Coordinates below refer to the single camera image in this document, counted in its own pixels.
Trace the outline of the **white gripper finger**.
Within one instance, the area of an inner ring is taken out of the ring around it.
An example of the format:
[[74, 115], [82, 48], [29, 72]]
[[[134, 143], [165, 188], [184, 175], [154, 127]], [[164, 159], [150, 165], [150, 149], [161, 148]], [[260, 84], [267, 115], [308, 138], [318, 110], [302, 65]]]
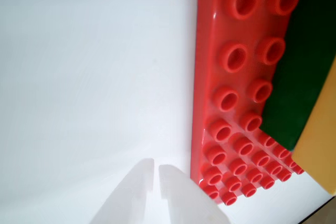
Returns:
[[139, 161], [119, 182], [91, 223], [141, 223], [153, 189], [154, 159]]
[[159, 166], [161, 197], [171, 223], [230, 223], [219, 207], [181, 170]]

